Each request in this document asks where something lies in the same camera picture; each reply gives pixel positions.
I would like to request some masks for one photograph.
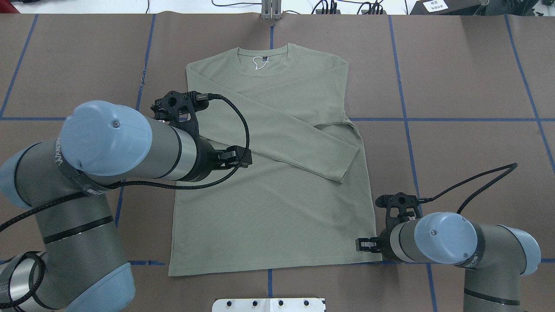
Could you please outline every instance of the shirt sleeve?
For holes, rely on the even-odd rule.
[[[189,90],[218,93],[237,106],[249,126],[250,149],[253,153],[342,182],[359,151],[358,147],[291,115],[233,92],[188,66],[186,73]],[[209,108],[197,113],[197,117],[200,135],[227,145],[245,145],[243,124],[224,102],[212,101]]]

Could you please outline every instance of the red object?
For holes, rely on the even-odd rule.
[[[9,0],[0,0],[0,13],[19,13]]]

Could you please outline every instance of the brown table surface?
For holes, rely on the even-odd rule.
[[[482,171],[517,170],[464,211],[531,233],[538,272],[522,308],[555,306],[555,19],[259,14],[0,15],[0,163],[54,137],[92,99],[149,106],[186,88],[185,66],[237,46],[296,43],[350,64],[345,110],[359,128],[374,198],[433,196]],[[455,211],[487,178],[423,206]],[[462,311],[462,269],[439,264],[330,265],[168,277],[174,193],[109,194],[137,287],[125,311],[210,311],[216,298],[326,299],[327,311]],[[0,196],[0,219],[21,210]],[[375,209],[378,230],[385,212]],[[2,233],[0,259],[42,250],[30,218]]]

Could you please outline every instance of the neckline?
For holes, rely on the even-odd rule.
[[[287,69],[289,69],[295,60],[295,48],[294,48],[294,44],[291,44],[291,43],[288,43],[286,46],[283,46],[277,49],[271,49],[271,50],[247,50],[242,48],[236,48],[236,49],[230,50],[229,52],[230,52],[231,63],[234,65],[234,67],[239,72],[250,76],[273,76],[273,75],[282,73]],[[243,64],[241,64],[241,61],[239,61],[239,55],[249,56],[249,57],[264,57],[264,56],[272,57],[272,56],[277,56],[282,54],[287,55],[286,60],[284,62],[281,62],[281,64],[284,64],[285,66],[278,71],[255,71],[253,69],[246,68]]]

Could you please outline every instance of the white mounting plate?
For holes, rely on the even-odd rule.
[[[325,302],[320,298],[218,299],[212,312],[325,312]]]

